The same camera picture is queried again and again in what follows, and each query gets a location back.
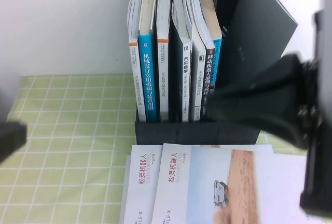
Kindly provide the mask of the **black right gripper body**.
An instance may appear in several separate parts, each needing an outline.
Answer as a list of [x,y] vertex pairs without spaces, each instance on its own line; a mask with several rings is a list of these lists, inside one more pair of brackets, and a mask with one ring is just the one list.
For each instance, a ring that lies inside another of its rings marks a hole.
[[314,14],[314,59],[305,65],[308,152],[305,184],[300,206],[309,215],[331,216],[331,124],[325,119],[319,102],[319,82],[323,60],[323,10]]

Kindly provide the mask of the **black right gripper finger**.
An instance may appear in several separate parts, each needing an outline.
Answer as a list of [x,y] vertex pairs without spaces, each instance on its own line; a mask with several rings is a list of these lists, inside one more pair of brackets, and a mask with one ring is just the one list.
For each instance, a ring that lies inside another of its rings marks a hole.
[[295,86],[303,100],[309,91],[310,76],[317,81],[319,64],[319,59],[300,62],[296,53],[285,55],[257,75],[215,90],[208,96],[207,105],[220,106],[226,99],[263,95],[288,86]]
[[309,149],[322,137],[320,119],[298,115],[296,107],[285,101],[269,106],[248,99],[212,99],[211,118],[269,132],[300,149]]

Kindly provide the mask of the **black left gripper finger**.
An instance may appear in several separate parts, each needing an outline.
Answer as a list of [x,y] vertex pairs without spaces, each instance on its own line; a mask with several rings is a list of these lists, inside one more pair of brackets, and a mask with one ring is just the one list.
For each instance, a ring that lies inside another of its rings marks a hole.
[[18,121],[1,122],[0,162],[26,144],[27,125]]

